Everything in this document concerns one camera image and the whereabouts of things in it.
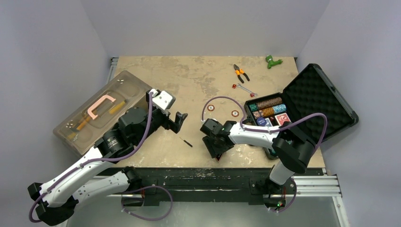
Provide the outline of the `red playing card deck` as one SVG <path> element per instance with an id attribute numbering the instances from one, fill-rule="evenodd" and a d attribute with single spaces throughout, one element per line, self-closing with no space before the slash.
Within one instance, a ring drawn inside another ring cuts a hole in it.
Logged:
<path id="1" fill-rule="evenodd" d="M 279 126 L 282 126 L 285 122 L 291 122 L 287 113 L 280 113 L 274 116 Z"/>

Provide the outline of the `red triangular dealer button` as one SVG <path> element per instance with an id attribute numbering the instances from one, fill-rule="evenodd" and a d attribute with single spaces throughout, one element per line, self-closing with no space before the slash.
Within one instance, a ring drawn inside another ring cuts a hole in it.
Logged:
<path id="1" fill-rule="evenodd" d="M 216 157 L 215 157 L 216 161 L 219 162 L 221 160 L 222 156 L 223 156 L 222 154 L 216 155 Z"/>

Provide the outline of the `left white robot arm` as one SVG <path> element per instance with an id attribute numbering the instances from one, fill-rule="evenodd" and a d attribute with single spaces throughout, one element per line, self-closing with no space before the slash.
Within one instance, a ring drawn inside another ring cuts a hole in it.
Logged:
<path id="1" fill-rule="evenodd" d="M 145 139 L 159 128 L 178 133 L 186 113 L 169 114 L 154 105 L 149 109 L 130 108 L 95 145 L 74 165 L 46 183 L 28 187 L 34 201 L 28 218 L 33 223 L 55 226 L 68 220 L 75 210 L 92 199 L 115 193 L 143 193 L 146 186 L 133 167 L 125 167 L 112 176 L 90 183 L 89 180 L 115 163 L 131 157 Z"/>

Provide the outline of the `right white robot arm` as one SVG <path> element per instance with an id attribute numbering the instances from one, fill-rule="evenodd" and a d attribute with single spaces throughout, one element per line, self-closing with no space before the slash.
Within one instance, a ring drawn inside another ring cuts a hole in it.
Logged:
<path id="1" fill-rule="evenodd" d="M 234 145 L 246 144 L 271 149 L 279 158 L 265 180 L 270 192 L 278 192 L 294 174 L 306 172 L 315 152 L 315 142 L 297 125 L 265 127 L 242 125 L 236 121 L 224 124 L 207 119 L 200 128 L 202 138 L 212 158 L 219 158 Z"/>

